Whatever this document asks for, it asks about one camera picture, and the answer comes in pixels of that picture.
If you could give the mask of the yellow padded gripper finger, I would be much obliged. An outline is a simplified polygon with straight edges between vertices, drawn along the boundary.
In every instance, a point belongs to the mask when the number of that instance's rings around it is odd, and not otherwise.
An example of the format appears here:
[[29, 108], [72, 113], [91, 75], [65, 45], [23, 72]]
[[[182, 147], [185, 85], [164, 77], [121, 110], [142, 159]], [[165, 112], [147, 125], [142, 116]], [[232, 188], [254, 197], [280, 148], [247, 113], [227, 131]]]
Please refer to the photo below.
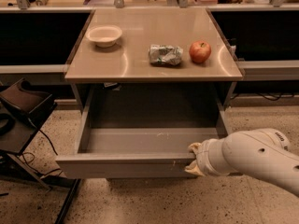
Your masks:
[[201, 143], [192, 143], [188, 146], [188, 150], [195, 155], [199, 154], [202, 151], [202, 144]]
[[205, 174], [199, 169], [197, 161], [191, 162], [185, 167], [185, 171], [192, 175], [204, 176]]

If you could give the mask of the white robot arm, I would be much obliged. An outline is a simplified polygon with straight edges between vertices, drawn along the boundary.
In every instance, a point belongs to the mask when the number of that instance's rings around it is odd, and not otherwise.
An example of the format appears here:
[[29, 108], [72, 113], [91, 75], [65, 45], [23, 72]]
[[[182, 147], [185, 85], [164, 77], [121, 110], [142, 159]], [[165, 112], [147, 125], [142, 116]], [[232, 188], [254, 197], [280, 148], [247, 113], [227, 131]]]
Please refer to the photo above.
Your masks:
[[290, 141], [270, 128], [240, 131], [222, 139], [192, 143], [195, 159], [185, 171], [200, 176], [240, 173], [273, 184], [299, 196], [299, 156], [289, 151]]

